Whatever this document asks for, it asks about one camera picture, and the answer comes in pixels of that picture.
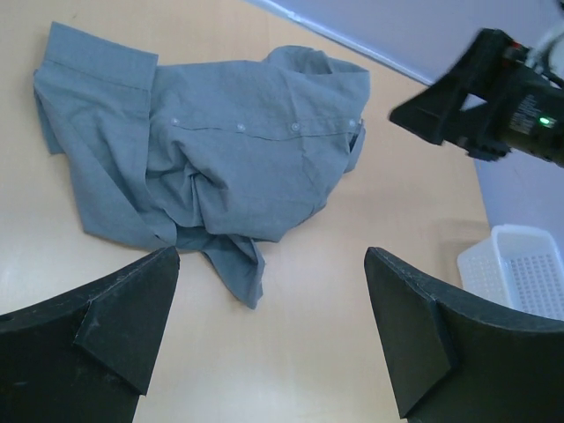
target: table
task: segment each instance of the table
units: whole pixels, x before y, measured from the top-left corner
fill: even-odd
[[[472,160],[387,122],[422,86],[239,0],[3,0],[0,17],[0,314],[145,254],[83,234],[66,158],[50,157],[43,143],[32,75],[52,20],[159,53],[161,63],[260,60],[299,44],[371,70],[360,163],[324,211],[261,246],[267,268],[258,310],[238,303],[198,253],[182,255],[135,421],[397,422],[364,253],[384,247],[459,284],[456,255],[488,234]]]

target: folded garment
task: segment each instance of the folded garment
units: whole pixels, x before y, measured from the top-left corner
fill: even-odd
[[[264,260],[354,168],[368,72],[302,47],[262,62],[158,66],[155,54],[53,23],[34,92],[65,153],[84,230],[201,251],[255,308]]]

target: beige tabletop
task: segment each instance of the beige tabletop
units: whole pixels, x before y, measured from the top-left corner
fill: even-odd
[[[364,253],[384,247],[458,284],[456,255],[488,234],[472,160],[387,122],[421,85],[239,0],[0,1],[0,314],[145,254],[82,233],[66,158],[49,156],[43,143],[32,75],[52,20],[159,53],[161,63],[260,60],[298,44],[371,70],[360,164],[325,210],[279,244],[261,245],[267,267],[256,311],[237,302],[198,253],[182,255],[135,421],[399,421]]]

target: plastic basket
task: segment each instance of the plastic basket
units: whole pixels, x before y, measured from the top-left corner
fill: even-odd
[[[564,320],[564,266],[553,237],[503,225],[458,256],[464,290],[532,315]]]

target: wooden table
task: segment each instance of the wooden table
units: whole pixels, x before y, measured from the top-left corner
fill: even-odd
[[[364,253],[384,247],[459,283],[456,255],[488,234],[472,160],[387,122],[421,85],[239,0],[2,0],[0,20],[0,314],[144,254],[82,233],[66,158],[50,157],[43,143],[32,75],[52,20],[159,53],[161,63],[260,60],[299,44],[371,70],[360,164],[324,211],[261,246],[267,268],[257,311],[238,303],[199,254],[182,256],[135,421],[398,421]]]

